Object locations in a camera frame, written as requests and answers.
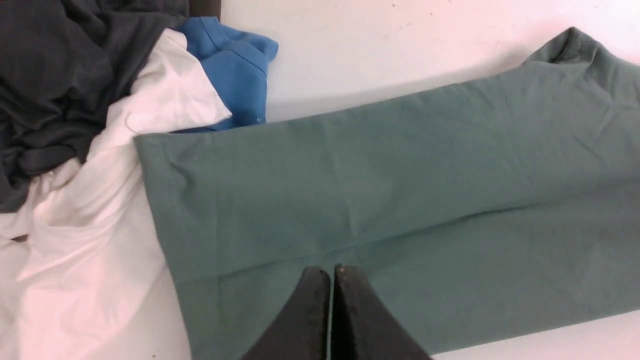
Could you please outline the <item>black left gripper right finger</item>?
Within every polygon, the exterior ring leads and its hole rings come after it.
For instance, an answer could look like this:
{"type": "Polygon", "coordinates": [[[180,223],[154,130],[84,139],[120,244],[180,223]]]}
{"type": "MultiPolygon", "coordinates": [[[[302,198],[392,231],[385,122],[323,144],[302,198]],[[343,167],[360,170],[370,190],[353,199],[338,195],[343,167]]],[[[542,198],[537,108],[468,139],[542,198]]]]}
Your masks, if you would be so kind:
{"type": "Polygon", "coordinates": [[[430,360],[356,266],[334,267],[332,360],[430,360]]]}

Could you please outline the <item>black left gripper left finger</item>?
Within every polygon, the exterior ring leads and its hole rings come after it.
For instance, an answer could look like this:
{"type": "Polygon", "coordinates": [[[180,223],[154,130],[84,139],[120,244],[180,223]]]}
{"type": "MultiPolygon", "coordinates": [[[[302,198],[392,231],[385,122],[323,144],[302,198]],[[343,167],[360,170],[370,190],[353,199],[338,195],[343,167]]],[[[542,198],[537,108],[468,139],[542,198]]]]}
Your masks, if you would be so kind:
{"type": "Polygon", "coordinates": [[[243,360],[324,360],[327,357],[331,280],[308,266],[289,299],[243,360]]]}

